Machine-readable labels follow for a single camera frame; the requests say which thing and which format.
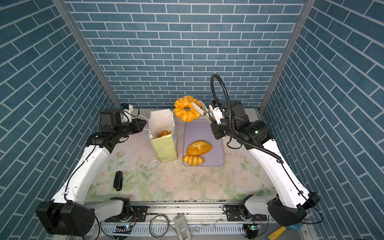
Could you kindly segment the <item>white paper gift bag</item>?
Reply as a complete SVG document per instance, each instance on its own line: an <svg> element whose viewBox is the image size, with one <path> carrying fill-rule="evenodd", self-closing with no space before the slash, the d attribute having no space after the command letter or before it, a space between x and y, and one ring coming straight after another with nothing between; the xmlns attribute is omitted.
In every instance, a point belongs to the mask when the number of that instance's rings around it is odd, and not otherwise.
<svg viewBox="0 0 384 240"><path fill-rule="evenodd" d="M161 163L178 159L177 136L174 113L170 109L151 111L148 121L149 140ZM161 137L162 131L171 131L171 135Z"/></svg>

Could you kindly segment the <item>oval seeded loaf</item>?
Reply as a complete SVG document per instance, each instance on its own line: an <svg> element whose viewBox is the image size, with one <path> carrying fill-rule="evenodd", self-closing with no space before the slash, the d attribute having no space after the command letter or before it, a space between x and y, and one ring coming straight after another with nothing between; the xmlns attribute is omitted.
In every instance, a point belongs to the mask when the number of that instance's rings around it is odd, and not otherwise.
<svg viewBox="0 0 384 240"><path fill-rule="evenodd" d="M196 141L188 146L186 154L188 156L201 156L211 151L213 146L206 141Z"/></svg>

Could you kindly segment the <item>small round striped bun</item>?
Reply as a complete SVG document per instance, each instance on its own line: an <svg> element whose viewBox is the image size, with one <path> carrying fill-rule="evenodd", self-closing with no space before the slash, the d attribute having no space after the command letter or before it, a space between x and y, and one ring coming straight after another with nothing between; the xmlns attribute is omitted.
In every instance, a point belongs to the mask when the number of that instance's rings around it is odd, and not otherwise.
<svg viewBox="0 0 384 240"><path fill-rule="evenodd" d="M171 135L172 132L171 131L162 131L161 132L161 137L164 137L164 136L167 136L167 135Z"/></svg>

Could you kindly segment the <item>striped long bun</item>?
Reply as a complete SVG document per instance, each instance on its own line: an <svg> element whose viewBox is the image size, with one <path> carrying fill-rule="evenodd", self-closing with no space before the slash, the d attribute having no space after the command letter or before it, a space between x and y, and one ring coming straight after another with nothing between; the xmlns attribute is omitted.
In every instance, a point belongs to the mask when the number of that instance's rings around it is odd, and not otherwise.
<svg viewBox="0 0 384 240"><path fill-rule="evenodd" d="M200 156L185 156L183 158L183 161L190 166L201 165L205 162L204 158Z"/></svg>

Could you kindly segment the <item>braided ring bread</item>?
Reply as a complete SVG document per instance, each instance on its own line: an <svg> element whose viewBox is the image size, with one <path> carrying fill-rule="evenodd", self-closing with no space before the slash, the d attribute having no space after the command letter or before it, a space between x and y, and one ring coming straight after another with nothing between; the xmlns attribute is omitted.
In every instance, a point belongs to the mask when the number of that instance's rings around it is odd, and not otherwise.
<svg viewBox="0 0 384 240"><path fill-rule="evenodd" d="M200 101L192 96L184 96L175 101L175 115L183 122L192 122L201 116L201 114L194 109L192 103L195 103L198 107L201 106Z"/></svg>

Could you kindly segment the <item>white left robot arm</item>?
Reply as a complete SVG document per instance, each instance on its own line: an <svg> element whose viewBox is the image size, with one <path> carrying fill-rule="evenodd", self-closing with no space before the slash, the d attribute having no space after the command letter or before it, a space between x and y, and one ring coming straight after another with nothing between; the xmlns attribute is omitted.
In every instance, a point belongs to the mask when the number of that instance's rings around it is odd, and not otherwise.
<svg viewBox="0 0 384 240"><path fill-rule="evenodd" d="M142 132L147 124L132 115L134 108L130 104L121 104L100 113L99 129L87 138L75 169L52 199L41 202L36 209L36 215L48 234L84 237L93 226L99 227L106 219L116 217L121 222L132 219L129 199L114 197L91 209L84 204L94 178L114 148L130 135Z"/></svg>

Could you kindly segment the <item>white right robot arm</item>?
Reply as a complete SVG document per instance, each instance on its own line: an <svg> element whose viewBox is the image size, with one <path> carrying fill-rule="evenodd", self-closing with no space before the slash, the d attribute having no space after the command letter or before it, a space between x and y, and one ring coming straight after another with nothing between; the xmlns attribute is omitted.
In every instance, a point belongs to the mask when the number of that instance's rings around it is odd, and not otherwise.
<svg viewBox="0 0 384 240"><path fill-rule="evenodd" d="M320 197L307 190L295 176L268 126L261 120L250 122L239 101L232 101L230 105L212 101L208 114L215 138L219 140L228 136L250 151L277 191L264 202L255 195L248 195L240 203L243 217L262 214L270 215L284 227L303 224L307 210L314 208Z"/></svg>

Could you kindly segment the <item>lavender plastic tray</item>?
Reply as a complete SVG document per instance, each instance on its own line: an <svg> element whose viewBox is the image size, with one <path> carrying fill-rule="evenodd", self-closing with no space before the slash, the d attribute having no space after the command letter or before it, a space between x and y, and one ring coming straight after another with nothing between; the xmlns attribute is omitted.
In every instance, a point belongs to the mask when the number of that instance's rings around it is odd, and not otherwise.
<svg viewBox="0 0 384 240"><path fill-rule="evenodd" d="M217 140L207 120L185 124L183 164L195 167L221 167L224 165L222 140Z"/></svg>

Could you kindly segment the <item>black small remote box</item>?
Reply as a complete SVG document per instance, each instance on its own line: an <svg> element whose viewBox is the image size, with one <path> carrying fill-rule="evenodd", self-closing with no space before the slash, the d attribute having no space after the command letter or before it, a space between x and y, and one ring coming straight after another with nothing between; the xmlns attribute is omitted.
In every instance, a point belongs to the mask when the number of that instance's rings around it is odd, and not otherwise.
<svg viewBox="0 0 384 240"><path fill-rule="evenodd" d="M113 188L119 192L123 189L123 172L117 171L114 178Z"/></svg>

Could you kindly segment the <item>grey handheld device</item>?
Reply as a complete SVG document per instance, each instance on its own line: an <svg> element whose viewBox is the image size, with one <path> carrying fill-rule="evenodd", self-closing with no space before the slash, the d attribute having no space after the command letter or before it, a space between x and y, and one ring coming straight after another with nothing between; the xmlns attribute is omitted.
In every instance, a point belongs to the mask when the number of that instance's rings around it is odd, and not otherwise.
<svg viewBox="0 0 384 240"><path fill-rule="evenodd" d="M184 214L178 214L174 217L174 224L179 240L191 240L192 235Z"/></svg>

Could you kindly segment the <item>blue yellow toy wrench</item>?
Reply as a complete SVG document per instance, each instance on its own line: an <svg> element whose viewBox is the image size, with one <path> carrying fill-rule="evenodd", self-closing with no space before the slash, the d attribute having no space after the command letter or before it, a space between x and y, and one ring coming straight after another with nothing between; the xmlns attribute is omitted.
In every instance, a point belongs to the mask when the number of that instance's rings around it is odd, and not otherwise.
<svg viewBox="0 0 384 240"><path fill-rule="evenodd" d="M291 230L294 230L294 231L298 231L301 227L302 227L303 224L295 224L295 225L291 225L291 226L287 226L287 227L280 227L279 229L275 230L274 232L272 232L271 234L269 234L267 236L267 240L276 240L277 238L279 238L283 232L285 232L287 229L291 229Z"/></svg>

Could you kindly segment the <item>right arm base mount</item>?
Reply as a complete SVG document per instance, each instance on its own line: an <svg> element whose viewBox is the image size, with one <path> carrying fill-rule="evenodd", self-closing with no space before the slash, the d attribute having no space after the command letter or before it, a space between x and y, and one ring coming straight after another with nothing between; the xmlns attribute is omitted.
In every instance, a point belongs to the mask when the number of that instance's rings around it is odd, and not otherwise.
<svg viewBox="0 0 384 240"><path fill-rule="evenodd" d="M266 215L257 214L251 215L243 206L239 205L224 205L222 210L227 218L228 222L265 222L268 220Z"/></svg>

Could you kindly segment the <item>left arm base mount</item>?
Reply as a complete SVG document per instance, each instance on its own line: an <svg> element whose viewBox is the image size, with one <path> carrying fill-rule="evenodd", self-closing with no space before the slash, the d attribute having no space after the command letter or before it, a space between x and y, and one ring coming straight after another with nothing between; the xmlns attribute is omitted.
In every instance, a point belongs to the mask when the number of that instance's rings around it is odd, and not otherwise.
<svg viewBox="0 0 384 240"><path fill-rule="evenodd" d="M147 216L147 206L131 206L128 211L123 211L117 216L105 220L106 223L141 223L145 222Z"/></svg>

